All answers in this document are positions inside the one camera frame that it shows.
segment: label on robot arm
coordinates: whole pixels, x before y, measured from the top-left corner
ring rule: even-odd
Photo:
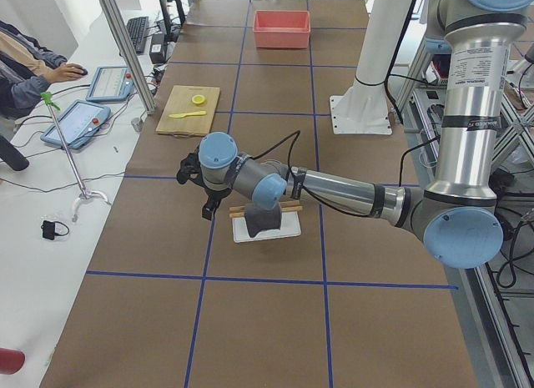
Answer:
[[[447,90],[470,87],[504,89],[508,47],[468,48],[453,53]]]

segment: white wall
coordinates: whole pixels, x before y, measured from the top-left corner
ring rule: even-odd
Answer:
[[[55,0],[0,0],[0,11],[5,22],[57,53],[70,56],[78,46]]]
[[[87,35],[91,23],[102,12],[98,0],[55,1],[78,42]]]
[[[157,0],[117,0],[117,4],[122,10],[158,6]],[[98,0],[0,0],[0,19],[66,57],[101,12]]]

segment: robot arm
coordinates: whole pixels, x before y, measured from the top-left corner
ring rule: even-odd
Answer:
[[[181,164],[178,180],[203,186],[210,219],[231,190],[265,211],[282,195],[311,196],[364,216],[387,219],[421,240],[442,263],[482,265],[498,253],[502,230],[488,186],[511,43],[525,30],[534,0],[431,0],[427,36],[451,46],[451,69],[434,182],[425,189],[391,189],[239,154],[227,134],[205,137]]]

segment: person's hand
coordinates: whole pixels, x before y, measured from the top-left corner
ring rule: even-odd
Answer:
[[[74,63],[63,63],[59,67],[53,69],[44,77],[50,83],[75,81],[83,76],[83,67]]]

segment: tablet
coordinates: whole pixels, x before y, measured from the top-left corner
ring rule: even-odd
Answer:
[[[132,93],[134,81],[126,67],[98,67],[87,97],[88,102],[123,102]]]
[[[71,149],[84,146],[108,119],[111,110],[102,104],[76,100],[59,117],[58,122]],[[61,145],[56,126],[52,125],[41,135],[41,140],[47,144]]]

